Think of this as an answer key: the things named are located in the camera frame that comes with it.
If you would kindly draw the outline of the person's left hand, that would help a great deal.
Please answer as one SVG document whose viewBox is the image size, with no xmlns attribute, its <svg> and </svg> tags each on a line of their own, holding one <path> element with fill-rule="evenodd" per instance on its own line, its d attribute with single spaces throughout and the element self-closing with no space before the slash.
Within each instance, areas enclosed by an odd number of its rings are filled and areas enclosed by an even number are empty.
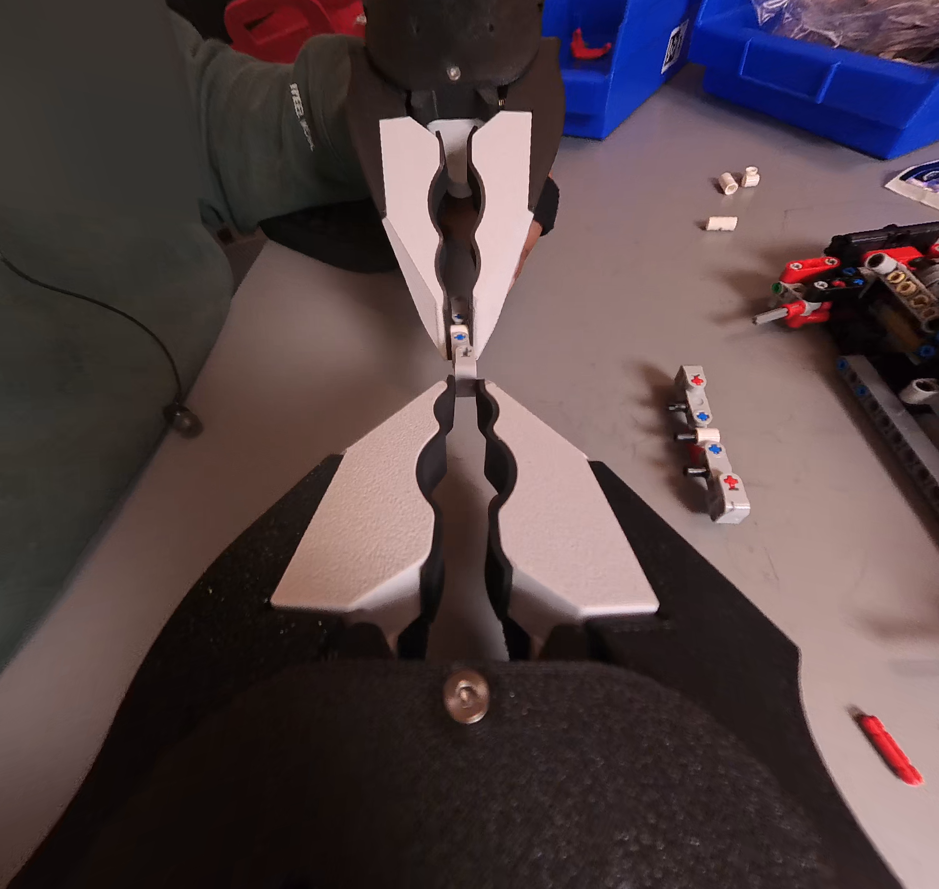
<svg viewBox="0 0 939 889">
<path fill-rule="evenodd" d="M 521 275 L 522 269 L 528 257 L 534 250 L 539 239 L 549 234 L 555 226 L 557 212 L 559 208 L 559 188 L 549 173 L 546 177 L 542 192 L 534 209 L 532 223 L 521 250 L 517 267 L 513 275 L 513 282 L 516 282 Z"/>
</svg>

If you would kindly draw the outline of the grey lego assembly with pins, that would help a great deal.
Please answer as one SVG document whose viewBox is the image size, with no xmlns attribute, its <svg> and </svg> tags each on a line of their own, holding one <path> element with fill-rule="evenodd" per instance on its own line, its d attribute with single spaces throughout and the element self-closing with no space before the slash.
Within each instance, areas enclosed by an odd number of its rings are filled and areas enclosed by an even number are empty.
<svg viewBox="0 0 939 889">
<path fill-rule="evenodd" d="M 678 421 L 673 439 L 687 448 L 684 475 L 703 483 L 707 512 L 714 523 L 739 524 L 751 506 L 716 425 L 703 367 L 680 366 L 673 383 L 674 399 L 668 409 Z"/>
</svg>

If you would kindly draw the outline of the red lego pin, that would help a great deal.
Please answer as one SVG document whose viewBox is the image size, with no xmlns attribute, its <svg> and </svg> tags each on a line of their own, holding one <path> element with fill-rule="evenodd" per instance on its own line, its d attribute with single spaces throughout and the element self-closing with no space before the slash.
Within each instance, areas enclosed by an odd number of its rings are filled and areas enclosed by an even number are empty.
<svg viewBox="0 0 939 889">
<path fill-rule="evenodd" d="M 924 785 L 921 772 L 909 760 L 909 757 L 903 752 L 898 742 L 876 715 L 855 709 L 851 712 L 851 718 L 877 756 L 899 781 L 913 788 Z"/>
</svg>

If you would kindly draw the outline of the blue bin with bags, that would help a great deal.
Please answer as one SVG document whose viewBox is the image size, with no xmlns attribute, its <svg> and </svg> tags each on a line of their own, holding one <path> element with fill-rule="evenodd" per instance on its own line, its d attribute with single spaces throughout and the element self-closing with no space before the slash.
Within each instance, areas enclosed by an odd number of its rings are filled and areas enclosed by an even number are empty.
<svg viewBox="0 0 939 889">
<path fill-rule="evenodd" d="M 750 0 L 703 0 L 689 60 L 712 95 L 892 159 L 938 138 L 937 70 L 778 37 Z"/>
</svg>

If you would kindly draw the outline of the green hoodie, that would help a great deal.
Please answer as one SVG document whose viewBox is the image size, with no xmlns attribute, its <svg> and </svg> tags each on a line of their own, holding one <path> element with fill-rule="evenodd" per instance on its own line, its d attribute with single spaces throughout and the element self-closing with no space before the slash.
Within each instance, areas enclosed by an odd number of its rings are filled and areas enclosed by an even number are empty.
<svg viewBox="0 0 939 889">
<path fill-rule="evenodd" d="M 2 0 L 2 667 L 166 429 L 228 312 L 164 0 Z"/>
</svg>

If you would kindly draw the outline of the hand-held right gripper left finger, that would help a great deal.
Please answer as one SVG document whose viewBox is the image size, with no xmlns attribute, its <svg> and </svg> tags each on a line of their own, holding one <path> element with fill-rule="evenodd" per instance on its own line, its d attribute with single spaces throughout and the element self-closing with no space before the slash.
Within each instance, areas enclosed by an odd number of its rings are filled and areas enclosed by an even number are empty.
<svg viewBox="0 0 939 889">
<path fill-rule="evenodd" d="M 346 449 L 272 606 L 375 625 L 398 656 L 424 659 L 444 583 L 433 493 L 449 432 L 445 381 Z"/>
</svg>

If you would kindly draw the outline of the person's left forearm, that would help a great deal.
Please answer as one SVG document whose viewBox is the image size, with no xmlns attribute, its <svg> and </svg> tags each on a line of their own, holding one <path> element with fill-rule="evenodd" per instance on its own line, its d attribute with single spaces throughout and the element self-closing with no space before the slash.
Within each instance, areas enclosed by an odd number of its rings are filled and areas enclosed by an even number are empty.
<svg viewBox="0 0 939 889">
<path fill-rule="evenodd" d="M 213 230 L 365 199 L 346 96 L 360 39 L 320 35 L 293 63 L 259 61 L 205 39 L 168 10 L 199 134 L 198 209 Z"/>
</svg>

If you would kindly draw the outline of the lego instruction booklet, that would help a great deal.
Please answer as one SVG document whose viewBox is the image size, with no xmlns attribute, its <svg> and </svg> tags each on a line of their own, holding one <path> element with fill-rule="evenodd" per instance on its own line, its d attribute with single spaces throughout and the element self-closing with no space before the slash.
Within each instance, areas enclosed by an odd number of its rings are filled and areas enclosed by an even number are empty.
<svg viewBox="0 0 939 889">
<path fill-rule="evenodd" d="M 938 211 L 938 161 L 908 167 L 885 183 L 885 189 Z"/>
</svg>

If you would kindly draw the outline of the crumpled clear plastic bags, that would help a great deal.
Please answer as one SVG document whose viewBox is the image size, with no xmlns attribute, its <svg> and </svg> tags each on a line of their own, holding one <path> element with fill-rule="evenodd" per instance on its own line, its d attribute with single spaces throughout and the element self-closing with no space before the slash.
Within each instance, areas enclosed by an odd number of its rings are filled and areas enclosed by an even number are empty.
<svg viewBox="0 0 939 889">
<path fill-rule="evenodd" d="M 749 0 L 776 36 L 937 68 L 938 0 Z"/>
</svg>

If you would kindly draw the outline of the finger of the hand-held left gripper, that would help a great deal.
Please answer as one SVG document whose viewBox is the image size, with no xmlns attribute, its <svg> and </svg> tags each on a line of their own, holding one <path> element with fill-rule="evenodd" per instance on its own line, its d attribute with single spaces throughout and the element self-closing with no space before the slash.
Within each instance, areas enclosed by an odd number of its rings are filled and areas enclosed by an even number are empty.
<svg viewBox="0 0 939 889">
<path fill-rule="evenodd" d="M 531 144 L 529 111 L 501 111 L 469 139 L 469 169 L 482 195 L 473 234 L 478 275 L 472 290 L 471 336 L 476 355 L 482 355 L 495 330 L 533 222 Z"/>
<path fill-rule="evenodd" d="M 383 227 L 415 308 L 440 355 L 449 359 L 445 295 L 438 262 L 442 237 L 431 199 L 444 167 L 439 138 L 410 117 L 379 124 Z"/>
</svg>

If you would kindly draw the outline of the red plastic container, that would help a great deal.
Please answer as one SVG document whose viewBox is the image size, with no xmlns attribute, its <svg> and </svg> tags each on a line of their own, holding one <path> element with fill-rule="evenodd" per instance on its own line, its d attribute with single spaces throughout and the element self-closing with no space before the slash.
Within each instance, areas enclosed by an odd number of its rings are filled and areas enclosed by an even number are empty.
<svg viewBox="0 0 939 889">
<path fill-rule="evenodd" d="M 261 61 L 291 63 L 312 37 L 366 32 L 364 0 L 231 0 L 224 26 L 231 47 Z"/>
</svg>

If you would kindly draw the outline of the blue plastic bin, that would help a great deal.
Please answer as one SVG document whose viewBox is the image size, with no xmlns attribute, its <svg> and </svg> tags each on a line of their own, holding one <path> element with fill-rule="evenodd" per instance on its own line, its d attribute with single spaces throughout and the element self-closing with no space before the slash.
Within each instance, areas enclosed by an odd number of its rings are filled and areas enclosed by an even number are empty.
<svg viewBox="0 0 939 889">
<path fill-rule="evenodd" d="M 684 66 L 701 0 L 545 0 L 543 32 L 560 40 L 566 96 L 563 133 L 601 140 Z M 570 40 L 580 26 L 600 61 L 577 62 Z"/>
</svg>

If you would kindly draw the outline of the partly built lego car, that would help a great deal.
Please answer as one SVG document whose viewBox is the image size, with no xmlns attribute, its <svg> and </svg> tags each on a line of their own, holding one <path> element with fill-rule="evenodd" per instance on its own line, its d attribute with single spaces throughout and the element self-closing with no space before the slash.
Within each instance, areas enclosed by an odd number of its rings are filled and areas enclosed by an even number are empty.
<svg viewBox="0 0 939 889">
<path fill-rule="evenodd" d="M 937 512 L 938 223 L 836 235 L 771 289 L 753 323 L 826 327 L 840 379 Z"/>
</svg>

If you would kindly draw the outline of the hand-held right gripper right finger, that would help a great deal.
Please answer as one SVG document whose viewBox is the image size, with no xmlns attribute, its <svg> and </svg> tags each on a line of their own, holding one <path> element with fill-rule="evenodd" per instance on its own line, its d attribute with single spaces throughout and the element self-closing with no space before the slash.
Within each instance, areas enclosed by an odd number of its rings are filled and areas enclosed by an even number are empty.
<svg viewBox="0 0 939 889">
<path fill-rule="evenodd" d="M 659 600 L 588 457 L 483 381 L 488 510 L 485 578 L 511 660 L 561 626 L 655 615 Z"/>
</svg>

